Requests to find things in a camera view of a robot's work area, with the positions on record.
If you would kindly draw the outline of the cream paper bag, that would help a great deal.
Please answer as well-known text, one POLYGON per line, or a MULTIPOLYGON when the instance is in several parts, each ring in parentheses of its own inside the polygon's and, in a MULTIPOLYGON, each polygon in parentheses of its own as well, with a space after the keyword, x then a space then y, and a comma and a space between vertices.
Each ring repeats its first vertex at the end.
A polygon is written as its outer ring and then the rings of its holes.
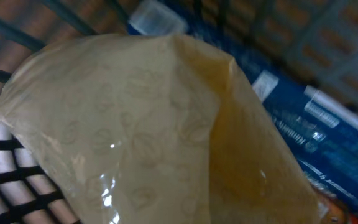
POLYGON ((318 198, 233 56, 188 35, 46 46, 0 122, 83 223, 319 223, 318 198))

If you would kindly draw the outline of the blue pasta box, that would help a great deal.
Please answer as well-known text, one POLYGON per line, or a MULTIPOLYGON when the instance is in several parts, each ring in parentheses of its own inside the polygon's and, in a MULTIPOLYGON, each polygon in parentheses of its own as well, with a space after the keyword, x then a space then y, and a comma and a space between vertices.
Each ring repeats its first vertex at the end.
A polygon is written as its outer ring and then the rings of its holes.
POLYGON ((130 16, 130 34, 186 32, 233 55, 314 186, 358 213, 358 116, 311 86, 299 85, 261 54, 173 1, 145 1, 130 16))

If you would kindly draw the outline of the grey plastic shopping basket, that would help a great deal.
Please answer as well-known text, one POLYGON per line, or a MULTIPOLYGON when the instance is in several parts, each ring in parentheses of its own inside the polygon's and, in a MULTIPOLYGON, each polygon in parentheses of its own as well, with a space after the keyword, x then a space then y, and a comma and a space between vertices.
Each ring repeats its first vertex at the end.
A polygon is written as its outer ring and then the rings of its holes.
POLYGON ((0 1, 0 223, 358 223, 358 1, 0 1))

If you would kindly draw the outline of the orange spaghetti packet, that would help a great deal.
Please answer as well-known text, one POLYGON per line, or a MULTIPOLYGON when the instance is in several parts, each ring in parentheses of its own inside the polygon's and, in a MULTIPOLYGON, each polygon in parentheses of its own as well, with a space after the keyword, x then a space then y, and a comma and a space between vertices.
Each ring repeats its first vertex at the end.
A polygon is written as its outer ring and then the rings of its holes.
POLYGON ((313 190, 322 203, 321 224, 358 224, 358 213, 351 212, 334 194, 316 187, 313 190))

